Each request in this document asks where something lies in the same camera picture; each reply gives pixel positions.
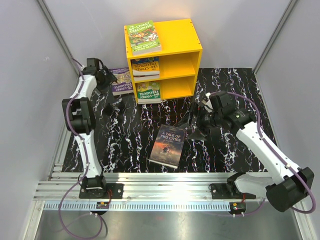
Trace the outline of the purple 52-storey treehouse book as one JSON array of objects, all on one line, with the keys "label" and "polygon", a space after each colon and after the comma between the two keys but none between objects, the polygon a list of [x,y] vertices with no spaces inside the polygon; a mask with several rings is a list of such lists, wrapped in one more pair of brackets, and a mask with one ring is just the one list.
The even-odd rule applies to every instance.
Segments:
[{"label": "purple 52-storey treehouse book", "polygon": [[128,67],[112,68],[110,72],[116,77],[117,81],[111,84],[113,96],[131,94],[134,92],[131,74]]}]

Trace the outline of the dark Tale of Two Cities book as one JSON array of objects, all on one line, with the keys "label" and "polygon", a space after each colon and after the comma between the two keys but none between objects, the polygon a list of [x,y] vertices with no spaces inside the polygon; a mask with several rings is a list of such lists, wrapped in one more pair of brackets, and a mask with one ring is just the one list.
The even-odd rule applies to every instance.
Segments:
[{"label": "dark Tale of Two Cities book", "polygon": [[186,134],[185,128],[161,125],[148,160],[177,169]]}]

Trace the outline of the green treehouse book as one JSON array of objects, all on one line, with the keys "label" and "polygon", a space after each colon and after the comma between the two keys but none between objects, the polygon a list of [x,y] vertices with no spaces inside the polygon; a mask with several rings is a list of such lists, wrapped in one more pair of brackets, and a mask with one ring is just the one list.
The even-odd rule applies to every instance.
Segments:
[{"label": "green treehouse book", "polygon": [[157,81],[137,83],[138,99],[161,99],[160,84]]}]

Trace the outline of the dark blue treehouse book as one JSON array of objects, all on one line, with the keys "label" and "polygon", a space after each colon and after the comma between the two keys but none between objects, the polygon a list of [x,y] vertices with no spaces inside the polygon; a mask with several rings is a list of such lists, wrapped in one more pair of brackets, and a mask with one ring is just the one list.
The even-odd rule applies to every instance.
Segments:
[{"label": "dark blue treehouse book", "polygon": [[162,100],[160,98],[157,99],[138,99],[138,104],[159,104]]}]

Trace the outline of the yellow 130-storey treehouse book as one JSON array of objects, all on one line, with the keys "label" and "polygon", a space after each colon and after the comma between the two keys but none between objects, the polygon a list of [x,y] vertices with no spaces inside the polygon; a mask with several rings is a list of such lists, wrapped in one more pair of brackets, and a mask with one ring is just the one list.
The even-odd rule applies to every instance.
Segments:
[{"label": "yellow 130-storey treehouse book", "polygon": [[149,76],[160,74],[159,57],[147,57],[131,60],[132,72],[134,76]]}]

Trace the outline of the lime 65-storey treehouse book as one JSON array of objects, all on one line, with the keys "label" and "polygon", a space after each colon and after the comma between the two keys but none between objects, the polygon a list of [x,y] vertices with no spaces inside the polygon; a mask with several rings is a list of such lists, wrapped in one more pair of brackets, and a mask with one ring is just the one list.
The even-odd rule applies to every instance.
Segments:
[{"label": "lime 65-storey treehouse book", "polygon": [[126,26],[126,33],[133,56],[162,51],[162,45],[152,20]]}]

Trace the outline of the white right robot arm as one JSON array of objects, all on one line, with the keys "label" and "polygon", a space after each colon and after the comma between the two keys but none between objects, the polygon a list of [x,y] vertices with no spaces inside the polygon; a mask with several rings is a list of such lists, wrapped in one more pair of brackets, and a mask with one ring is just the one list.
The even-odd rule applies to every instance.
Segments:
[{"label": "white right robot arm", "polygon": [[255,103],[240,94],[236,97],[249,102],[255,113],[237,108],[233,92],[208,92],[202,100],[193,101],[176,127],[186,128],[190,140],[208,141],[215,129],[224,128],[245,144],[267,169],[268,177],[237,172],[226,180],[226,192],[233,199],[251,194],[268,200],[279,212],[292,209],[311,214],[317,202],[311,188],[315,174],[301,168],[288,158],[264,133],[260,112]]}]

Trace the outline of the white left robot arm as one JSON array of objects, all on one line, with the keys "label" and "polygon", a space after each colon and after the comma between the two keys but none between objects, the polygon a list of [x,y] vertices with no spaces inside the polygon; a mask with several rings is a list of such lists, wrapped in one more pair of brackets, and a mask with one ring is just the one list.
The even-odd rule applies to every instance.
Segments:
[{"label": "white left robot arm", "polygon": [[86,66],[79,64],[78,71],[78,84],[71,96],[62,100],[61,105],[66,128],[77,142],[83,164],[79,197],[101,199],[109,190],[97,157],[94,141],[96,117],[90,98],[94,91],[105,93],[117,78],[95,57],[88,58]]}]

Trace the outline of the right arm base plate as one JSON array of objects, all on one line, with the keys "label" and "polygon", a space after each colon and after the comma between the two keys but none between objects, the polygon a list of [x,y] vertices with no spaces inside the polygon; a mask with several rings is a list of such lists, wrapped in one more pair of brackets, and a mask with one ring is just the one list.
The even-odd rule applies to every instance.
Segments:
[{"label": "right arm base plate", "polygon": [[231,200],[229,202],[230,211],[227,217],[246,217],[258,212],[266,202],[263,198],[257,209],[247,212],[246,200],[257,200],[257,197],[250,193],[240,193],[237,190],[229,191],[226,183],[211,183],[208,186],[213,200]]}]

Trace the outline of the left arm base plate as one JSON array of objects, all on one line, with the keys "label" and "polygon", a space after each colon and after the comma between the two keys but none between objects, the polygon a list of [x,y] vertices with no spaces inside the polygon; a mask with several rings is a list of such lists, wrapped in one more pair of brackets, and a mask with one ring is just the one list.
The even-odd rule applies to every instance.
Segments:
[{"label": "left arm base plate", "polygon": [[94,207],[90,212],[102,216],[109,209],[113,200],[121,200],[124,193],[123,183],[107,183],[106,189],[85,189],[80,188],[79,198],[94,201]]}]

